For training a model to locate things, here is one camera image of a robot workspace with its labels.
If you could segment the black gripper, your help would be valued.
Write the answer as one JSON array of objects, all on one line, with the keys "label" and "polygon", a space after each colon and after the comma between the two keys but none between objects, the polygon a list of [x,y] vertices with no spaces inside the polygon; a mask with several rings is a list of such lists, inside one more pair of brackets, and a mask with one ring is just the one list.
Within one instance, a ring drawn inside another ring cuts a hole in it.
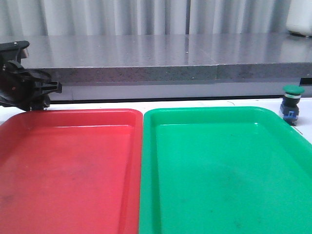
[{"label": "black gripper", "polygon": [[52,81],[49,73],[38,69],[26,69],[25,79],[16,71],[23,70],[21,60],[27,57],[26,40],[0,45],[0,104],[4,107],[24,103],[25,111],[41,111],[50,106],[50,93],[62,93],[62,84]]}]

